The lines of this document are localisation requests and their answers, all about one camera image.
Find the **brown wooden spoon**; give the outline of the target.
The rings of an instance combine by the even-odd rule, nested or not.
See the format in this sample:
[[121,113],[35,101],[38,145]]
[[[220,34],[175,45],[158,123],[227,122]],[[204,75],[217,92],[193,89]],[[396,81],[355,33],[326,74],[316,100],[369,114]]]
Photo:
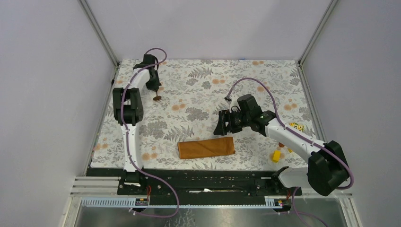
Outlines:
[[154,101],[160,100],[162,97],[158,94],[158,91],[156,91],[156,95],[153,97]]

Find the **orange cloth napkin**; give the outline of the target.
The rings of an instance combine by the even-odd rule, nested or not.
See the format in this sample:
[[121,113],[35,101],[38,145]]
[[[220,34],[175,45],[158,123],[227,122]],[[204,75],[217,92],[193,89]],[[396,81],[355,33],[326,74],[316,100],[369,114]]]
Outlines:
[[180,159],[196,159],[235,154],[232,137],[209,140],[185,141],[177,144]]

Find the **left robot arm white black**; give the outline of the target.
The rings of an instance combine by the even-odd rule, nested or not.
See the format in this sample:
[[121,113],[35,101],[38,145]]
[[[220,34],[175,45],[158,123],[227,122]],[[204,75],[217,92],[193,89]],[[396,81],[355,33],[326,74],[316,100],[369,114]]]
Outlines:
[[139,145],[139,128],[144,117],[140,91],[146,88],[158,92],[161,86],[158,75],[159,61],[156,56],[144,54],[143,61],[133,67],[128,84],[113,89],[113,114],[121,127],[124,142],[124,171],[143,173]]

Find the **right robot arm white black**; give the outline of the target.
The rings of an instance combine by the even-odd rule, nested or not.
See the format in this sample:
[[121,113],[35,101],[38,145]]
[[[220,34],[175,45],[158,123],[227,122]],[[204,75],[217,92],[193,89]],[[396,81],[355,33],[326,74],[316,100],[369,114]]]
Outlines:
[[272,111],[263,111],[254,96],[247,94],[237,99],[231,109],[218,112],[214,135],[238,133],[249,127],[254,132],[282,143],[300,156],[307,167],[283,167],[273,175],[271,188],[283,195],[290,188],[312,188],[322,196],[328,196],[351,178],[342,147],[335,141],[315,140],[295,130],[289,124],[280,123]]

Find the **floral patterned table mat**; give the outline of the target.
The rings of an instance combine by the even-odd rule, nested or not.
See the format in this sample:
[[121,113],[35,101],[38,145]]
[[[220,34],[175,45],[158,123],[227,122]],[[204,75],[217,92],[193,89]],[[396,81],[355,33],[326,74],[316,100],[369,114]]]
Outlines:
[[[141,91],[145,111],[139,128],[141,160],[147,169],[278,170],[284,166],[305,167],[306,162],[287,147],[279,147],[249,128],[233,135],[235,154],[180,159],[177,144],[213,138],[218,112],[228,109],[224,97],[232,86],[233,99],[253,95],[262,110],[273,111],[282,121],[304,125],[315,136],[311,111],[295,61],[258,60],[167,60],[158,70],[161,99]],[[279,162],[271,155],[281,152]]]

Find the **yellow cylinder block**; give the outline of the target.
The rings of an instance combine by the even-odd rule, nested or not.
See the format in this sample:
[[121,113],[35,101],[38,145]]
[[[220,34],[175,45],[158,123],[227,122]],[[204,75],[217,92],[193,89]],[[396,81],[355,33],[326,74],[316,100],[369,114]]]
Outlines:
[[271,159],[274,163],[279,162],[280,157],[281,157],[281,152],[279,150],[275,150],[271,155]]

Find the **yellow numbered die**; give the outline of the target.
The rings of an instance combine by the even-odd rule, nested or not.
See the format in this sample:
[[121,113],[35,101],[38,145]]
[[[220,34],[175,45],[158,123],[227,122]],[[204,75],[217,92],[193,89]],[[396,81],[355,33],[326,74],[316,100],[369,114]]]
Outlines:
[[290,125],[291,127],[293,127],[294,129],[296,129],[296,130],[298,130],[298,131],[301,131],[301,132],[303,132],[304,129],[305,129],[304,125],[298,124],[298,123],[296,123],[296,122],[292,122],[292,123],[290,123],[289,125]]

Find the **left aluminium frame post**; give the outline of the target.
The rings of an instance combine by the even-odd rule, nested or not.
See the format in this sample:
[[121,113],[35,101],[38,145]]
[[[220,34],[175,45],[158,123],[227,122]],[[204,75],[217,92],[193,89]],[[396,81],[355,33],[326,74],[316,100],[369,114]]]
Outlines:
[[83,12],[86,15],[90,25],[92,26],[97,38],[99,39],[104,51],[106,52],[106,55],[110,59],[113,66],[115,68],[118,68],[120,65],[120,62],[119,62],[118,58],[116,57],[114,51],[112,50],[112,47],[109,44],[104,32],[102,31],[102,28],[100,27],[88,1],[87,0],[78,0],[78,3],[82,7]]

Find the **aluminium frame post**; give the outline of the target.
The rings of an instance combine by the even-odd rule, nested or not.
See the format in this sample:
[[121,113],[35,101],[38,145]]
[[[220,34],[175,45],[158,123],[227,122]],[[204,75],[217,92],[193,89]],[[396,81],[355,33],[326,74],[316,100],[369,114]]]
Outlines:
[[309,53],[312,51],[315,43],[317,42],[317,39],[319,38],[321,32],[323,31],[326,23],[328,22],[331,14],[335,10],[336,6],[338,5],[339,0],[331,0],[327,9],[325,10],[320,22],[318,23],[311,39],[309,40],[305,50],[303,51],[301,57],[298,60],[299,65],[303,65],[309,55]]
[[114,51],[112,50],[112,47],[109,44],[104,32],[102,31],[102,28],[100,27],[88,1],[87,0],[78,0],[78,3],[82,7],[83,12],[86,15],[90,25],[92,26],[97,38],[99,39],[104,51],[106,52],[106,55],[110,59],[113,66],[115,68],[118,68],[120,65],[120,62],[119,62],[118,58],[116,57]]

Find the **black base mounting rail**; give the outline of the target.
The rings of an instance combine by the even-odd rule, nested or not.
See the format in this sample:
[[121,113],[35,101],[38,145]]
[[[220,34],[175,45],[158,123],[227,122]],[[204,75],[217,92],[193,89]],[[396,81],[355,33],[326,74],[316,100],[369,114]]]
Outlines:
[[263,205],[266,196],[290,199],[302,195],[285,187],[278,179],[280,170],[162,170],[146,169],[145,174],[121,175],[118,195],[145,196],[151,205]]

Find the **right aluminium frame post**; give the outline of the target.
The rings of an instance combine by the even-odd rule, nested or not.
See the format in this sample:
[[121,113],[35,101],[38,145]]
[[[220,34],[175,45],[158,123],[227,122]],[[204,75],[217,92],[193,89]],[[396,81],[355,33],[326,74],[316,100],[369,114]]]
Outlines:
[[315,43],[317,42],[317,39],[319,38],[321,32],[323,31],[326,23],[328,22],[331,14],[335,10],[336,6],[338,5],[339,0],[331,0],[327,9],[325,10],[320,22],[318,23],[311,39],[309,40],[305,50],[303,51],[301,57],[298,60],[299,65],[303,65],[309,55],[309,53],[312,51]]

